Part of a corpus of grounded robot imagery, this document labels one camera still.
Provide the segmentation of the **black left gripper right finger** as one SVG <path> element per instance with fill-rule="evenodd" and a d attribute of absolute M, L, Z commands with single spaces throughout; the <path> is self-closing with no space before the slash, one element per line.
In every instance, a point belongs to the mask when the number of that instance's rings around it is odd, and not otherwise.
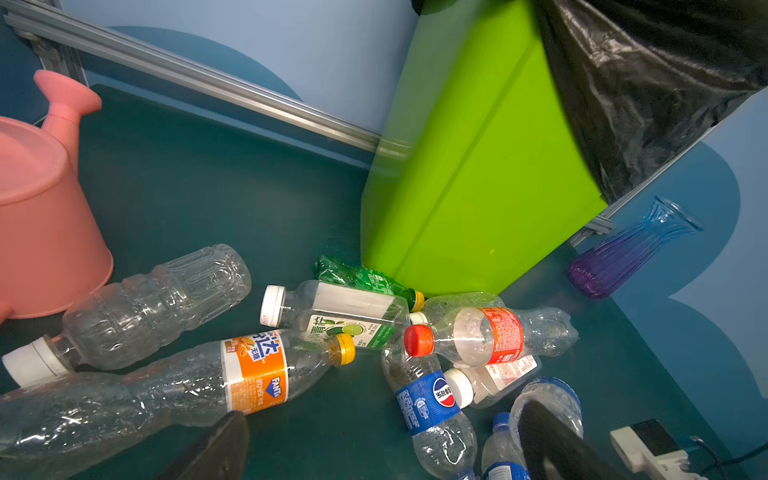
<path fill-rule="evenodd" d="M 525 404 L 519 436 L 532 479 L 623 479 L 589 445 L 537 401 Z"/>

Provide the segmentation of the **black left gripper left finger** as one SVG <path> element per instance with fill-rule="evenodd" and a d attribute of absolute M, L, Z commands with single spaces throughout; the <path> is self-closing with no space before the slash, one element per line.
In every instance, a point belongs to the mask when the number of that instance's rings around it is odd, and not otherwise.
<path fill-rule="evenodd" d="M 179 455 L 158 479 L 242 479 L 248 448 L 245 415 L 229 412 Z"/>

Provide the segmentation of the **clear bottle blue label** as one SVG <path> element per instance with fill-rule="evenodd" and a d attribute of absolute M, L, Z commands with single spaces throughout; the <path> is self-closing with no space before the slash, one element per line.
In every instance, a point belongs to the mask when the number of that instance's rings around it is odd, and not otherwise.
<path fill-rule="evenodd" d="M 584 438 L 582 405 L 576 392 L 563 380 L 542 376 L 530 381 L 515 399 L 509 417 L 509 429 L 518 448 L 520 439 L 520 418 L 524 406 L 530 401 L 544 405 L 555 417 L 567 425 L 580 438 Z"/>

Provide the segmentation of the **clear bottle orange Fanta label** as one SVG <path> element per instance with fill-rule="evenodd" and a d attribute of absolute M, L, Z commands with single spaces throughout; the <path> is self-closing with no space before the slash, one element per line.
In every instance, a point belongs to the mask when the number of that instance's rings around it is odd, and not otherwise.
<path fill-rule="evenodd" d="M 348 334 L 291 330 L 213 341 L 129 374 L 75 373 L 1 398 L 1 476 L 66 479 L 173 425 L 281 405 L 354 361 Z"/>

